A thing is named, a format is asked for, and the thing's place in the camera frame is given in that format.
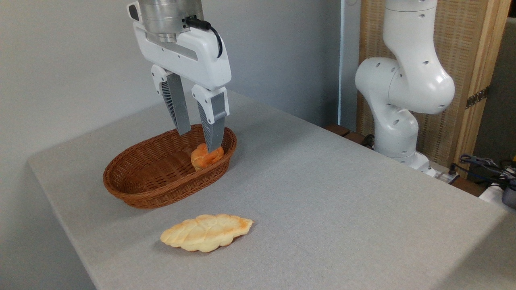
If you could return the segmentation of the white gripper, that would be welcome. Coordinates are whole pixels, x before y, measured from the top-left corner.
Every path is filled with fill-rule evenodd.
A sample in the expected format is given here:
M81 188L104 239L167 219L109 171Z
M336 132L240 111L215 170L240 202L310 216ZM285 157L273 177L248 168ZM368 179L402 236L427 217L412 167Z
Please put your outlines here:
M177 36L176 42L164 43L148 38L139 22L133 23L140 50L153 63L152 79L157 94L163 97L179 135L191 131L181 77L196 85L192 95L197 101L208 152L223 141L225 117L230 114L225 86L232 74L227 52L218 57L217 37L208 31L190 28Z

